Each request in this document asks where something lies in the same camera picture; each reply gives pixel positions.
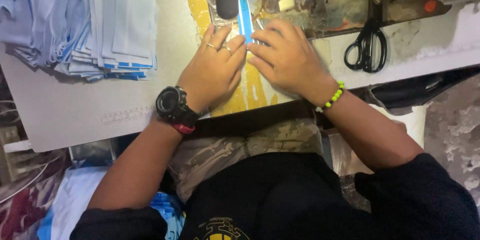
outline wristwatch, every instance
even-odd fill
[[[156,98],[158,115],[168,121],[177,131],[190,134],[200,115],[187,105],[187,93],[180,86],[168,86]]]

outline printed logo on shirt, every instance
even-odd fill
[[[250,240],[242,230],[232,225],[232,221],[229,217],[211,218],[198,226],[205,228],[205,235],[202,238],[195,237],[194,240]]]

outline camouflage pants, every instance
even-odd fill
[[[310,118],[288,120],[248,137],[201,138],[183,141],[169,171],[179,198],[186,202],[203,180],[247,157],[269,152],[323,154],[320,131]]]

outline black wristwatch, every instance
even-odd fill
[[[193,127],[200,115],[188,107],[186,96],[180,86],[168,86],[156,98],[156,112],[169,123]]]

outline red watch strap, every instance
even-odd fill
[[[192,132],[194,132],[195,130],[195,126],[192,126],[192,127],[187,127],[187,126],[184,126],[183,124],[171,124],[172,127],[174,129],[176,129],[179,133],[183,133],[183,134],[190,134]]]

